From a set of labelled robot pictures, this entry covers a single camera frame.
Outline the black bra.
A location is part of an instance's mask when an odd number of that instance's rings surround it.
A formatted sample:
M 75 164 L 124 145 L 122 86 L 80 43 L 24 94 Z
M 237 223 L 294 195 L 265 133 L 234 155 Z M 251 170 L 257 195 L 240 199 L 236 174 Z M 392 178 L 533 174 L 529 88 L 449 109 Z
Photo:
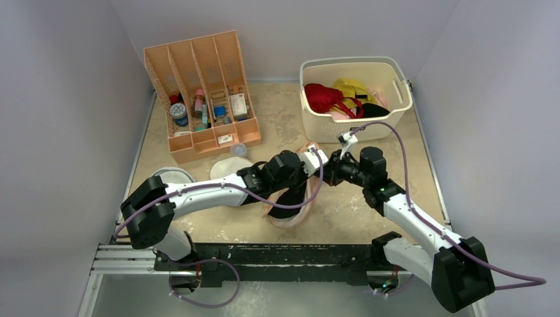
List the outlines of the black bra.
M 268 200 L 276 206 L 266 205 L 263 210 L 265 216 L 272 219 L 289 220 L 301 212 L 302 207 L 295 208 L 306 200 L 307 188 L 301 185 L 297 188 L 285 189 L 272 194 Z

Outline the strawberry print mesh laundry bag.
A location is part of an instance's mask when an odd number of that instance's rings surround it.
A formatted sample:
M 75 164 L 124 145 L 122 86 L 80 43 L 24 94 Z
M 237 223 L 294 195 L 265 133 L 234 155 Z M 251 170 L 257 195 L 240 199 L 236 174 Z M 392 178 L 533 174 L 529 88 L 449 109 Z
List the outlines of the strawberry print mesh laundry bag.
M 298 188 L 280 190 L 271 194 L 267 200 L 281 205 L 298 205 L 309 200 L 321 184 L 322 182 L 319 177 L 312 176 L 307 179 L 305 185 L 302 184 Z M 305 220 L 311 211 L 313 202 L 314 199 L 298 209 L 282 209 L 265 204 L 261 216 L 277 228 L 293 228 Z

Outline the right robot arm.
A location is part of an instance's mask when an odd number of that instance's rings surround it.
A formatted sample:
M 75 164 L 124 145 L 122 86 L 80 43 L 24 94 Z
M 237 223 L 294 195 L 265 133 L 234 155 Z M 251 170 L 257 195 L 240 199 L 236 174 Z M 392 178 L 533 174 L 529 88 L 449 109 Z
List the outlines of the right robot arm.
M 496 290 L 487 254 L 478 239 L 462 238 L 432 219 L 388 176 L 382 150 L 365 147 L 359 159 L 341 150 L 325 166 L 324 182 L 349 182 L 362 189 L 367 205 L 403 229 L 417 245 L 395 238 L 374 247 L 372 263 L 386 269 L 400 266 L 428 284 L 439 304 L 457 312 Z

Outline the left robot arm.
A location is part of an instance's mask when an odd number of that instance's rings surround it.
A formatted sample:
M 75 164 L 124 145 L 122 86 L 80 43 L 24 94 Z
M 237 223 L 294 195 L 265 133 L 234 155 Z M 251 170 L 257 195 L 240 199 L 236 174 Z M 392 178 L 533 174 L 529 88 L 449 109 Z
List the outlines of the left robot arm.
M 147 178 L 122 204 L 121 232 L 134 249 L 154 246 L 181 270 L 191 269 L 197 252 L 186 233 L 176 230 L 176 219 L 214 207 L 265 204 L 264 217 L 281 228 L 305 218 L 317 196 L 328 158 L 310 146 L 303 152 L 283 151 L 269 161 L 202 182 L 166 183 L 159 175 Z

